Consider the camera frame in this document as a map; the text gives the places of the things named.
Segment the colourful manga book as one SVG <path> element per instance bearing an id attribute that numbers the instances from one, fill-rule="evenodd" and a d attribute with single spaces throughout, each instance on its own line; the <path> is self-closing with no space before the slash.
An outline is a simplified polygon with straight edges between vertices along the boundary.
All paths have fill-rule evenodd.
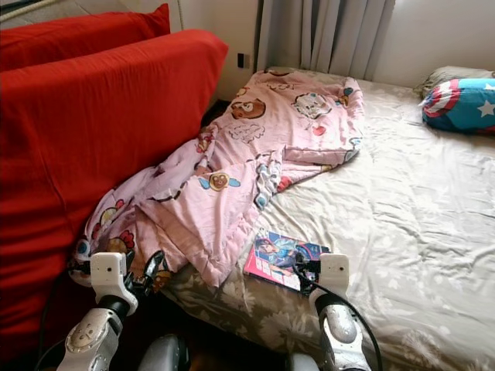
<path id="1" fill-rule="evenodd" d="M 291 291 L 308 294 L 295 270 L 297 260 L 319 262 L 319 255 L 331 248 L 317 243 L 306 243 L 276 232 L 259 230 L 252 240 L 250 253 L 244 262 L 244 273 Z"/>

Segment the pink cartoon print blanket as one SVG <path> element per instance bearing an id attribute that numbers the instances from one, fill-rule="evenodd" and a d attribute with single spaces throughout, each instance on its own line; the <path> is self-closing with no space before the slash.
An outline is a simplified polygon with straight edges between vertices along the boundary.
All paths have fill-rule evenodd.
<path id="1" fill-rule="evenodd" d="M 70 257 L 72 279 L 89 285 L 81 266 L 98 252 L 135 252 L 135 274 L 162 252 L 170 271 L 222 285 L 277 194 L 357 155 L 364 113 L 354 78 L 252 75 L 197 138 L 103 195 Z"/>

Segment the grey left robot leg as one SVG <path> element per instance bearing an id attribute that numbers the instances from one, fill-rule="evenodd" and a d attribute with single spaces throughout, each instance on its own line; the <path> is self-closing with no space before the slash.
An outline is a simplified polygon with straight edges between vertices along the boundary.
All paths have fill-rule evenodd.
<path id="1" fill-rule="evenodd" d="M 137 371 L 189 371 L 189 349 L 181 337 L 163 335 L 145 350 Z"/>

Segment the large red cushion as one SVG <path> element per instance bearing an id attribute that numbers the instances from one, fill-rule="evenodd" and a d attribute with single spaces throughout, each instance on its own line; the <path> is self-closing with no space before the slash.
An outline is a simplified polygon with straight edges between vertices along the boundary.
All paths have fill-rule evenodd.
<path id="1" fill-rule="evenodd" d="M 40 315 L 103 194 L 194 138 L 227 45 L 205 29 L 1 71 L 0 357 Z"/>
<path id="2" fill-rule="evenodd" d="M 0 71 L 105 52 L 170 34 L 170 9 L 78 15 L 0 32 Z"/>

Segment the stars and stripes bolster pillow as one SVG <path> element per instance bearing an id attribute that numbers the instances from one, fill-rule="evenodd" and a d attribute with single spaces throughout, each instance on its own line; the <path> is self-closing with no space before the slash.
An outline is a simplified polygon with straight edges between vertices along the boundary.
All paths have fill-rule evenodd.
<path id="1" fill-rule="evenodd" d="M 495 135 L 495 78 L 460 78 L 436 85 L 421 102 L 423 121 L 460 134 Z"/>

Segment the grey curtain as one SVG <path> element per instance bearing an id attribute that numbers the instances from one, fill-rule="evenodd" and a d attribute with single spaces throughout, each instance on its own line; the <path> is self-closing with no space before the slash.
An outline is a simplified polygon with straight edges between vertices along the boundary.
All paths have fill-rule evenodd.
<path id="1" fill-rule="evenodd" d="M 261 0 L 254 69 L 371 80 L 396 0 Z"/>

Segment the beige floral pillow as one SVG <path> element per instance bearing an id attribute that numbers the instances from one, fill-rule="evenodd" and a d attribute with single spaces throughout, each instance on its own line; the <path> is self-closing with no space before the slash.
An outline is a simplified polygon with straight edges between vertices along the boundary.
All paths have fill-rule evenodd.
<path id="1" fill-rule="evenodd" d="M 413 91 L 420 97 L 424 98 L 428 92 L 436 85 L 452 79 L 464 78 L 495 78 L 495 71 L 492 70 L 475 70 L 475 68 L 459 67 L 459 66 L 444 66 L 431 72 Z"/>

